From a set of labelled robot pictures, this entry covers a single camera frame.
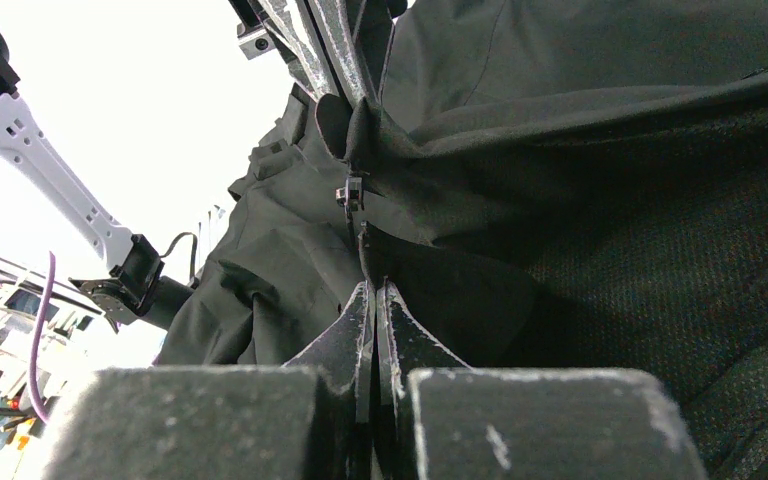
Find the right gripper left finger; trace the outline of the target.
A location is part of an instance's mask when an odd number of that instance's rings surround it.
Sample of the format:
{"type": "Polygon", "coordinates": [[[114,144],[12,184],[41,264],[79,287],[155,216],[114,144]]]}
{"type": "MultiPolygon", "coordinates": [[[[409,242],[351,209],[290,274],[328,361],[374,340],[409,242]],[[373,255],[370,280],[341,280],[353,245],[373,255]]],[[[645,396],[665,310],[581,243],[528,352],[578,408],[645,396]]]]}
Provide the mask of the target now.
{"type": "Polygon", "coordinates": [[[285,367],[319,379],[306,452],[307,479],[371,476],[371,377],[374,340],[368,283],[357,284],[337,319],[285,367]]]}

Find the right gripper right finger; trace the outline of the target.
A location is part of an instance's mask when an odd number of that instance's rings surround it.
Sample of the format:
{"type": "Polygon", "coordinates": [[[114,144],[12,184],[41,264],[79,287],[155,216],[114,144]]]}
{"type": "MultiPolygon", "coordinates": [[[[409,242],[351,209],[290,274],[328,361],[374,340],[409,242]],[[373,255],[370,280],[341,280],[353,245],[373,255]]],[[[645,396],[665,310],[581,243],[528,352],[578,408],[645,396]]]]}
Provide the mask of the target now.
{"type": "Polygon", "coordinates": [[[468,364],[414,318],[396,285],[389,280],[376,293],[376,351],[376,457],[384,479],[413,479],[408,376],[416,369],[466,368],[468,364]]]}

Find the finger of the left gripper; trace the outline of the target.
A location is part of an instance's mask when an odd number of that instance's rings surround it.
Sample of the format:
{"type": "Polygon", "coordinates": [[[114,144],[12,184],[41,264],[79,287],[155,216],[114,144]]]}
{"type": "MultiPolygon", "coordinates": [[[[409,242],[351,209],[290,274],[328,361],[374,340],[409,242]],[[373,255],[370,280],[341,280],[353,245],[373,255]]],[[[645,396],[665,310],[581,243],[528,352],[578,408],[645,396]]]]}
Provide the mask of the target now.
{"type": "Polygon", "coordinates": [[[337,95],[338,85],[307,2],[263,0],[252,1],[251,6],[295,83],[314,100],[337,95]]]}
{"type": "Polygon", "coordinates": [[[363,22],[371,13],[371,1],[305,1],[319,47],[314,72],[323,80],[311,96],[341,97],[350,105],[378,97],[371,66],[362,51],[363,22]]]}

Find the black zip jacket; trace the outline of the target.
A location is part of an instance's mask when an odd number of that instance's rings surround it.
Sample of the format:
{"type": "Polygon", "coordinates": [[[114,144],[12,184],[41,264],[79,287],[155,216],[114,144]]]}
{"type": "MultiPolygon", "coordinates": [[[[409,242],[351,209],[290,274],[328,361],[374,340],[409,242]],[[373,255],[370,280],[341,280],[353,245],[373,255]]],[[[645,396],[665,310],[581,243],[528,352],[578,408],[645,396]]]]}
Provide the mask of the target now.
{"type": "Polygon", "coordinates": [[[768,479],[768,1],[418,1],[383,87],[293,90],[159,363],[281,364],[368,261],[468,364],[647,371],[768,479]]]}

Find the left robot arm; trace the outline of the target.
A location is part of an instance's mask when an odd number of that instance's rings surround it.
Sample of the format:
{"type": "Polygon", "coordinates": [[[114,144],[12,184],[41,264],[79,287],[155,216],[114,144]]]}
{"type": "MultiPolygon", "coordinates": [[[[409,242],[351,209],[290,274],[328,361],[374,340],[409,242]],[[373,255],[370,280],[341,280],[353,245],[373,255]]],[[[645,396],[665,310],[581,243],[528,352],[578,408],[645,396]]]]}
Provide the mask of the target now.
{"type": "MultiPolygon", "coordinates": [[[[249,58],[279,52],[294,80],[287,109],[265,144],[295,150],[315,105],[352,106],[380,93],[382,70],[403,1],[236,1],[240,45],[249,58]]],[[[107,273],[77,289],[120,324],[168,329],[192,290],[163,275],[163,257],[121,225],[62,159],[18,92],[0,33],[0,156],[27,178],[91,245],[107,273]]]]}

